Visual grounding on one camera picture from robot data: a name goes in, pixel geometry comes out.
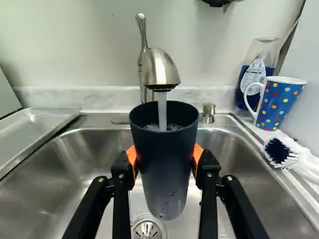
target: water stream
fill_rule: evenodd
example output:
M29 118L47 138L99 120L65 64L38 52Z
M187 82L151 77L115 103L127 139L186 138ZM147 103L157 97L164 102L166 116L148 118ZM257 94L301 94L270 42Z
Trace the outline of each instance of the water stream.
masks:
M159 130L167 130L166 120L166 92L158 92Z

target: brush bristles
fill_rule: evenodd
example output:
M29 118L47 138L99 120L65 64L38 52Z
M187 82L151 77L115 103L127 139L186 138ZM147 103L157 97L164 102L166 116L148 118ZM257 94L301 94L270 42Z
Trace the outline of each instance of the brush bristles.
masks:
M266 158L275 168L286 168L299 159L299 154L292 151L288 146L277 138L271 139L263 147Z

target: running water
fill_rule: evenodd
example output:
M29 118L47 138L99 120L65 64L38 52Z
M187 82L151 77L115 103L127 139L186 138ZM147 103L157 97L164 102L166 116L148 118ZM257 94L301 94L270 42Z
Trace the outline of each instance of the running water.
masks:
M158 110L159 110L159 125L158 124L147 124L144 129L151 131L175 131L181 129L182 126L175 123L167 125L166 119L166 92L158 92Z
M166 121L166 92L158 92L159 130L167 130Z

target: faucet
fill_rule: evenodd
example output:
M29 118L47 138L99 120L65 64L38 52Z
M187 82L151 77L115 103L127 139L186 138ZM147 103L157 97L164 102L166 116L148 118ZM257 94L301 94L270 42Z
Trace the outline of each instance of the faucet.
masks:
M180 77L170 55L160 48L148 46L145 15L138 13L135 19L142 42L138 58L141 102L146 103L155 100L155 92L168 92L174 89L180 84Z

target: dish brush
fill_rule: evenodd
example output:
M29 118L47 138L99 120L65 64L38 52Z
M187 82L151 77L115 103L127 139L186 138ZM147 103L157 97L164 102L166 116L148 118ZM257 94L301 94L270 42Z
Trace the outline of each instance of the dish brush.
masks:
M305 179L319 184L319 158L292 138L270 138L263 146L263 153L273 167L294 170Z

